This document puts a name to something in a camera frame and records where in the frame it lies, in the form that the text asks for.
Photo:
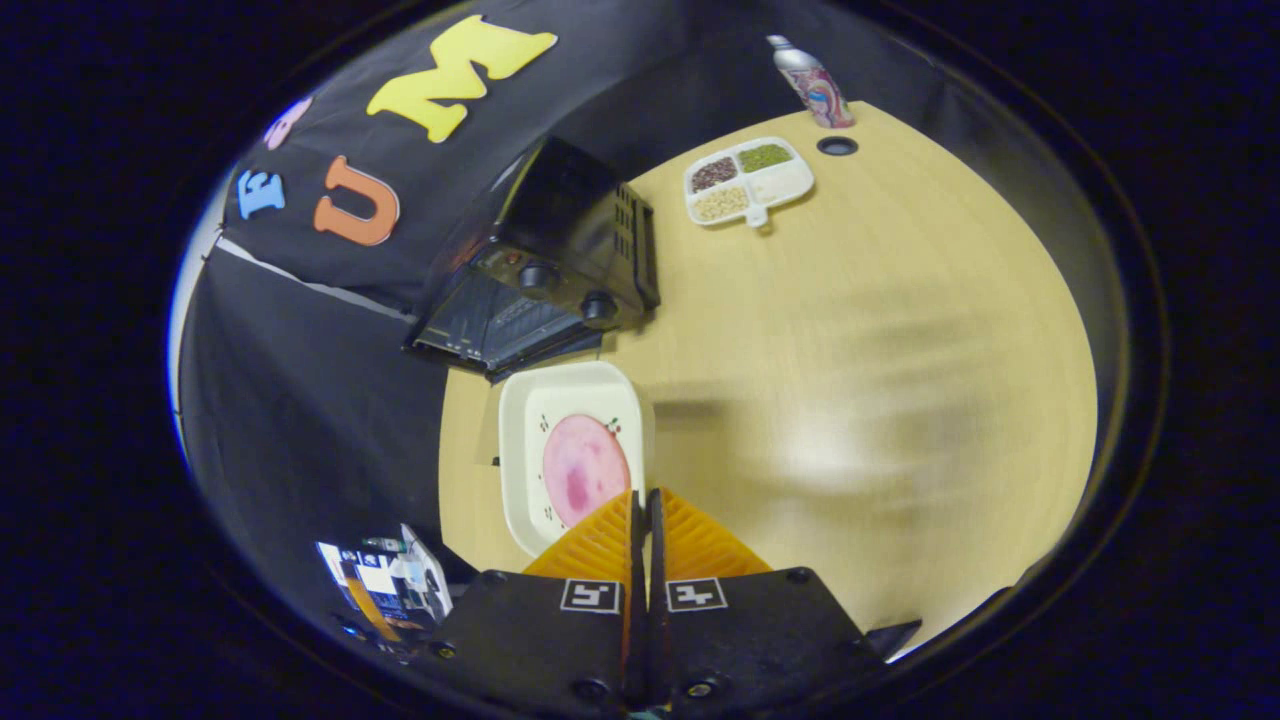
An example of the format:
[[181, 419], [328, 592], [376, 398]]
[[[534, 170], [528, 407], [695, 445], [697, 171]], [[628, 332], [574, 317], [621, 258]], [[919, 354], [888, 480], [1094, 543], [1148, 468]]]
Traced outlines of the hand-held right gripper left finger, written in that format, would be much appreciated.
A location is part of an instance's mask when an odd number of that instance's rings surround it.
[[607, 501], [524, 571], [476, 577], [440, 628], [440, 679], [517, 714], [643, 698], [643, 510]]

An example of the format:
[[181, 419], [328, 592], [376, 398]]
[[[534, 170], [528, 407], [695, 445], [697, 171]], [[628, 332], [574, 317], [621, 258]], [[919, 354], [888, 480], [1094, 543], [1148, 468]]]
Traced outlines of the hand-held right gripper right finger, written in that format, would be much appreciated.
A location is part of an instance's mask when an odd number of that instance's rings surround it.
[[772, 569], [707, 512], [649, 493], [645, 698], [669, 714], [806, 714], [874, 685], [884, 656], [810, 568]]

